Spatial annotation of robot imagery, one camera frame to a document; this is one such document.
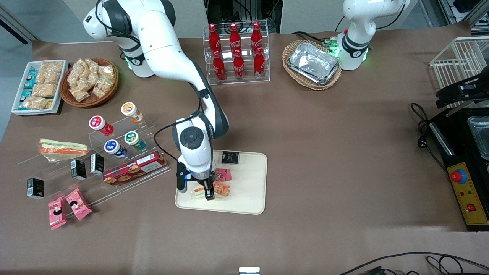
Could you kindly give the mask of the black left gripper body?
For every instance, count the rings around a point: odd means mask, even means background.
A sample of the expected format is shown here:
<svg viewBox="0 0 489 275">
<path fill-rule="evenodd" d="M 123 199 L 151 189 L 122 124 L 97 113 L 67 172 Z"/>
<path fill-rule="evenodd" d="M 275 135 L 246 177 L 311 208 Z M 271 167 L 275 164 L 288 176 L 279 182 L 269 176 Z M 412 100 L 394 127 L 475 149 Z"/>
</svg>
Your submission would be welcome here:
<svg viewBox="0 0 489 275">
<path fill-rule="evenodd" d="M 489 99 L 488 73 L 467 78 L 458 84 L 458 96 L 461 100 L 471 100 L 475 103 Z"/>
</svg>

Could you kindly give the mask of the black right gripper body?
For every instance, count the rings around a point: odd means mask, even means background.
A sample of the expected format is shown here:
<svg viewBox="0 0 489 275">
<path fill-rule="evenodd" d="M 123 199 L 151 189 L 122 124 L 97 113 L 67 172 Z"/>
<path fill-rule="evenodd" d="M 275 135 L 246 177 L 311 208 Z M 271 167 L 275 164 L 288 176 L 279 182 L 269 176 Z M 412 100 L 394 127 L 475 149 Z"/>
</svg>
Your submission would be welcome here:
<svg viewBox="0 0 489 275">
<path fill-rule="evenodd" d="M 201 180 L 207 179 L 208 182 L 215 182 L 215 169 L 204 172 L 191 171 L 188 175 L 188 181 L 197 181 L 201 184 Z"/>
</svg>

